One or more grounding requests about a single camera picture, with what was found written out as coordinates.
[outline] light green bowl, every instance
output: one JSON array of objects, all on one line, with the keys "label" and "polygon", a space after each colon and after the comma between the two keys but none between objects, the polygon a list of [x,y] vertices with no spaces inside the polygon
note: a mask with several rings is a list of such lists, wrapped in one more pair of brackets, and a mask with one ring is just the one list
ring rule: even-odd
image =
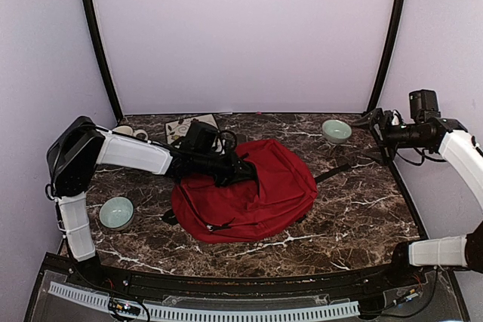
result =
[{"label": "light green bowl", "polygon": [[327,120],[322,124],[322,133],[329,143],[345,143],[352,135],[350,126],[339,120]]},{"label": "light green bowl", "polygon": [[100,222],[106,228],[116,231],[126,229],[133,221],[133,216],[133,203],[121,196],[106,201],[99,212]]}]

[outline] black strap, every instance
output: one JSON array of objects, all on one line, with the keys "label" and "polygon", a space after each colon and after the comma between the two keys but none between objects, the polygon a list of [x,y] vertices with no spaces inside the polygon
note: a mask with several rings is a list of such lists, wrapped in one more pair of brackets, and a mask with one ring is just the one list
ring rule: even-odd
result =
[{"label": "black strap", "polygon": [[315,177],[314,179],[315,179],[316,183],[319,183],[319,182],[322,182],[324,180],[331,178],[332,176],[337,175],[338,173],[342,173],[342,172],[350,170],[350,169],[351,169],[351,166],[349,164],[343,164],[343,165],[340,165],[340,166],[335,167],[333,169],[330,169],[326,173],[323,173],[323,174]]},{"label": "black strap", "polygon": [[476,142],[476,138],[474,136],[471,138],[471,143],[473,144],[473,147],[475,147],[476,151],[478,151],[480,156],[483,157],[483,151],[478,147],[478,143]]},{"label": "black strap", "polygon": [[173,209],[168,210],[162,217],[161,220],[166,222],[169,225],[176,225],[178,224],[178,219],[176,219],[176,215],[174,215]]}]

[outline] brown marble surface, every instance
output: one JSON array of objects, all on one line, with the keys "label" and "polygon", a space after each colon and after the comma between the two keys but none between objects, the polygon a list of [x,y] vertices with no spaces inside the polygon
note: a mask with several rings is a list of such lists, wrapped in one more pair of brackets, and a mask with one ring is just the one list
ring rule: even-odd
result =
[{"label": "brown marble surface", "polygon": [[[165,141],[165,122],[181,115],[127,116],[121,124],[142,128]],[[329,118],[356,115],[215,115],[220,129],[239,142],[273,138],[295,152],[314,175],[336,167],[361,149],[375,146],[367,131],[353,130],[346,145],[332,146],[321,134]],[[87,208],[104,265],[137,271],[218,278],[288,277],[365,268],[388,263],[400,241],[418,239],[417,228],[387,167],[359,158],[349,171],[318,184],[307,218],[258,243],[206,244],[179,225],[161,221],[171,208],[171,180],[120,167],[100,167],[88,191]],[[123,232],[102,227],[98,213],[109,198],[133,201],[135,219]]]}]

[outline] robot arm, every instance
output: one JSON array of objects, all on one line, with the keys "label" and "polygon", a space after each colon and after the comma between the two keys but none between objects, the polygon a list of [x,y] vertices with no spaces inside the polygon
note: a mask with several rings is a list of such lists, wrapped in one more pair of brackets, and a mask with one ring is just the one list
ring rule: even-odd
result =
[{"label": "robot arm", "polygon": [[[441,118],[434,91],[414,91],[409,98],[414,124],[405,124],[397,111],[375,109],[355,126],[372,130],[390,158],[402,148],[439,153],[463,178],[483,209],[483,152],[475,137],[459,121]],[[483,222],[468,235],[399,244],[393,264],[395,259],[395,264],[403,259],[413,266],[459,266],[483,273]]]},{"label": "robot arm", "polygon": [[[191,173],[212,176],[216,186],[257,179],[253,164],[235,153],[235,142],[223,131],[202,122],[192,123],[179,148],[142,141],[96,126],[79,117],[49,148],[50,197],[57,203],[60,230],[78,262],[95,256],[85,198],[97,165],[111,164],[181,179]],[[224,153],[214,152],[217,139]]]}]

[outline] camera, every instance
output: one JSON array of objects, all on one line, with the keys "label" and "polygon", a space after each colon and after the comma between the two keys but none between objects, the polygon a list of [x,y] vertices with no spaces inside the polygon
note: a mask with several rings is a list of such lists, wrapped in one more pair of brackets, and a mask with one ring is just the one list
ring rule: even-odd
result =
[{"label": "camera", "polygon": [[423,124],[430,118],[439,118],[438,97],[433,90],[415,90],[409,93],[411,118],[416,124]]}]

